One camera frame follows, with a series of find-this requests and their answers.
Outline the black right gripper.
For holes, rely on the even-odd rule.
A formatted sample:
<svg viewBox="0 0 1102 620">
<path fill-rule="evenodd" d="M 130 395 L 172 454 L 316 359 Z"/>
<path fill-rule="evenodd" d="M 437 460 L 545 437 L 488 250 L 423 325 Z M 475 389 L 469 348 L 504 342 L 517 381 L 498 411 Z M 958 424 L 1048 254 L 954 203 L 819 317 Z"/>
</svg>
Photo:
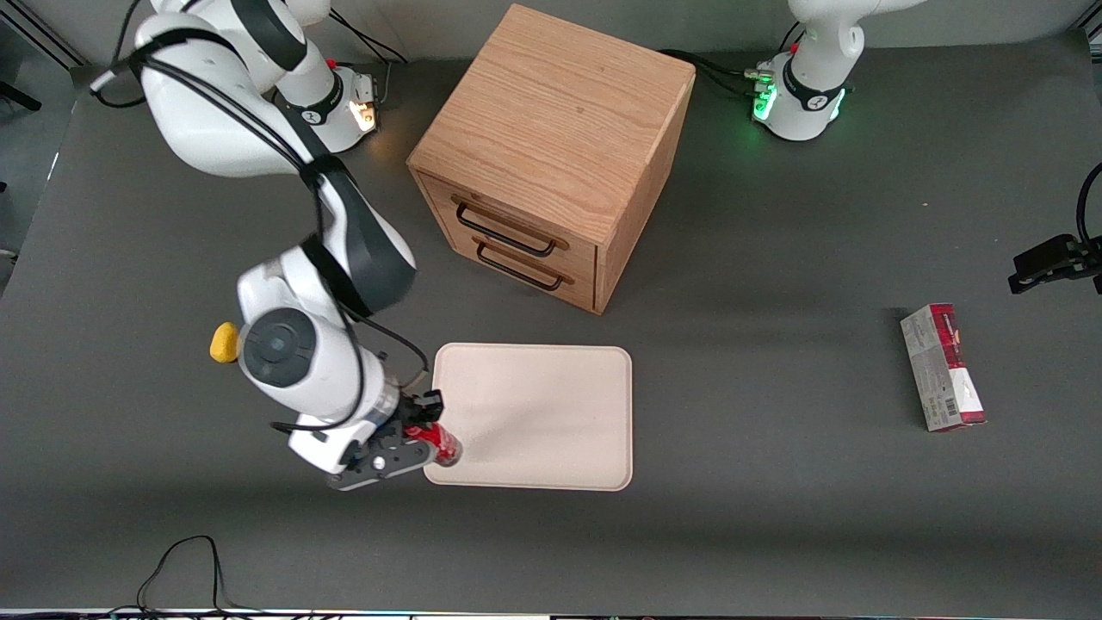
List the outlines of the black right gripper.
<svg viewBox="0 0 1102 620">
<path fill-rule="evenodd" d="M 389 420 L 370 437 L 370 456 L 423 456 L 426 443 L 414 429 L 418 424 L 436 424 L 444 411 L 440 391 L 429 391 L 413 401 L 401 401 Z"/>
</svg>

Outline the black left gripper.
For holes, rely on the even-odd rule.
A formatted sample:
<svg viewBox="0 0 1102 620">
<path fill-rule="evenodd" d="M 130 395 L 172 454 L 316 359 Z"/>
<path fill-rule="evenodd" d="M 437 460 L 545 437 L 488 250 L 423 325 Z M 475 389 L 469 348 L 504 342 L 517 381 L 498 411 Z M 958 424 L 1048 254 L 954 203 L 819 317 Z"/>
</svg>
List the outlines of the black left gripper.
<svg viewBox="0 0 1102 620">
<path fill-rule="evenodd" d="M 1098 295 L 1101 287 L 1101 236 L 1085 242 L 1071 233 L 1059 233 L 1035 244 L 1014 258 L 1015 271 L 1008 278 L 1009 291 L 1020 295 L 1055 280 L 1089 278 Z"/>
</svg>

